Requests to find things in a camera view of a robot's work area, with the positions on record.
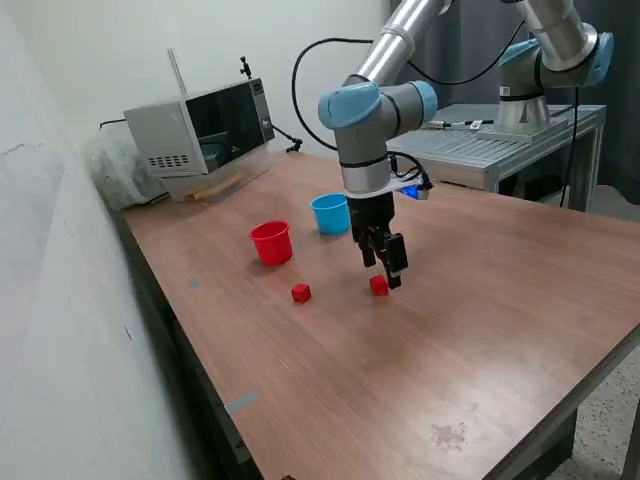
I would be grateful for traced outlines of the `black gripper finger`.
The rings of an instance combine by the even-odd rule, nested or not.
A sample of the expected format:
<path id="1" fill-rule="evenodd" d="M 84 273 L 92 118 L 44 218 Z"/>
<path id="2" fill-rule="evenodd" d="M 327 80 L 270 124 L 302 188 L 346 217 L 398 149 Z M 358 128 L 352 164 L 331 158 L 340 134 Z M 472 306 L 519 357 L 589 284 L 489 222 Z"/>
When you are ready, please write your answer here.
<path id="1" fill-rule="evenodd" d="M 409 265 L 403 235 L 377 229 L 372 236 L 372 246 L 376 257 L 383 263 L 389 288 L 400 287 L 401 273 Z"/>
<path id="2" fill-rule="evenodd" d="M 375 231 L 368 227 L 355 228 L 355 243 L 358 245 L 366 268 L 376 264 Z"/>

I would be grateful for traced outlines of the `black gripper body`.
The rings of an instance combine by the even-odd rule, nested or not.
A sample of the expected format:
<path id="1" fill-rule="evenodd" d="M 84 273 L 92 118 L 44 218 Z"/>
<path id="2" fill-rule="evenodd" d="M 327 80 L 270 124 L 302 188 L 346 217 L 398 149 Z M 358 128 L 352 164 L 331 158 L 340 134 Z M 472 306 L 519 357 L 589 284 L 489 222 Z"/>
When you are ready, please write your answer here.
<path id="1" fill-rule="evenodd" d="M 351 231 L 356 243 L 363 238 L 382 239 L 391 234 L 390 223 L 395 215 L 393 194 L 384 193 L 368 198 L 347 198 Z"/>

